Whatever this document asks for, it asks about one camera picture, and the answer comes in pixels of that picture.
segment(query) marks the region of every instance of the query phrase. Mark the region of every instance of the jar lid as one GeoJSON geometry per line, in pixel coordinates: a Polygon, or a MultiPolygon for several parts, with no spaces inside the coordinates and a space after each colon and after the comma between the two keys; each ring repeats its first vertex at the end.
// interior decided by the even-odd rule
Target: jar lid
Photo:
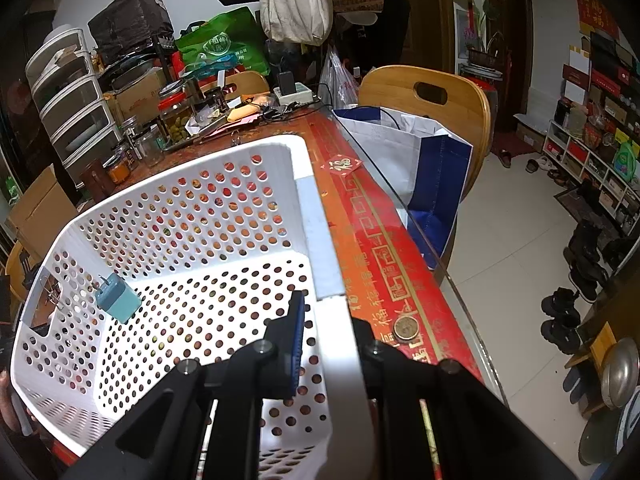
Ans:
{"type": "Polygon", "coordinates": [[[130,126],[136,126],[137,123],[138,123],[138,118],[135,115],[133,115],[122,123],[122,127],[129,128],[130,126]]]}
{"type": "Polygon", "coordinates": [[[112,155],[110,156],[107,161],[102,165],[103,168],[108,168],[111,164],[113,164],[114,162],[116,162],[116,160],[119,160],[120,157],[117,155],[112,155]]]}
{"type": "Polygon", "coordinates": [[[187,95],[184,92],[179,92],[177,94],[174,94],[174,95],[172,95],[170,97],[167,97],[166,99],[163,99],[162,101],[160,101],[158,103],[158,110],[160,110],[160,111],[165,110],[169,106],[175,105],[176,103],[179,103],[180,101],[183,101],[186,98],[187,98],[187,95]]]}
{"type": "Polygon", "coordinates": [[[167,86],[162,88],[162,90],[158,92],[158,97],[160,98],[160,100],[162,100],[166,97],[177,94],[178,92],[182,92],[181,79],[178,79],[178,81],[174,81],[173,83],[169,83],[167,86]]]}

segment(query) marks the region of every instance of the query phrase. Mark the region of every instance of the white shopping bag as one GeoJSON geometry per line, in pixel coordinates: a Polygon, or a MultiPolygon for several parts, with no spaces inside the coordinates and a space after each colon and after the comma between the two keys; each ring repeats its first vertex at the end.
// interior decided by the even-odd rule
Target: white shopping bag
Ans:
{"type": "MultiPolygon", "coordinates": [[[[334,109],[334,114],[380,170],[363,161],[401,218],[407,208],[442,256],[465,189],[473,146],[437,121],[391,108],[334,109]]],[[[418,229],[406,218],[402,221],[425,261],[434,268],[436,262],[418,229]]]]}
{"type": "Polygon", "coordinates": [[[260,0],[264,33],[275,41],[319,46],[331,31],[332,0],[260,0]]]}

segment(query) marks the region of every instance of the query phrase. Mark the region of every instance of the metal pot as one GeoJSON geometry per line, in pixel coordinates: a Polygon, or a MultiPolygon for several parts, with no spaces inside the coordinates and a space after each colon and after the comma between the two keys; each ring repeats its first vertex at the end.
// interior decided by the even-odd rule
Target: metal pot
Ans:
{"type": "Polygon", "coordinates": [[[638,346],[630,337],[613,345],[602,362],[600,391],[603,402],[610,408],[622,408],[631,399],[640,371],[638,346]]]}

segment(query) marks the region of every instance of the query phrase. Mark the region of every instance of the floor mat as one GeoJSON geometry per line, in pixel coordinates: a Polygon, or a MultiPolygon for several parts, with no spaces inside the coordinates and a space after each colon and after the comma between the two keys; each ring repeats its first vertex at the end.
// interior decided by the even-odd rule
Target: floor mat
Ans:
{"type": "Polygon", "coordinates": [[[564,207],[576,221],[582,219],[589,220],[591,223],[602,229],[598,237],[598,248],[603,250],[604,246],[610,241],[620,238],[620,232],[607,216],[598,215],[593,211],[587,201],[578,194],[578,188],[568,189],[556,195],[556,200],[564,207]]]}
{"type": "Polygon", "coordinates": [[[533,146],[529,146],[524,140],[516,137],[515,132],[494,132],[491,152],[498,155],[500,150],[507,150],[512,157],[536,152],[533,146]]]}

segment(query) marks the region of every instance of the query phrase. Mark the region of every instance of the wooden door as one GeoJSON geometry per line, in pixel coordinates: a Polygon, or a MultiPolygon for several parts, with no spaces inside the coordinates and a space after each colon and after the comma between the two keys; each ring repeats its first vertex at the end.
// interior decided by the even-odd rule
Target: wooden door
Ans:
{"type": "Polygon", "coordinates": [[[401,64],[455,70],[453,0],[409,0],[411,14],[401,64]]]}

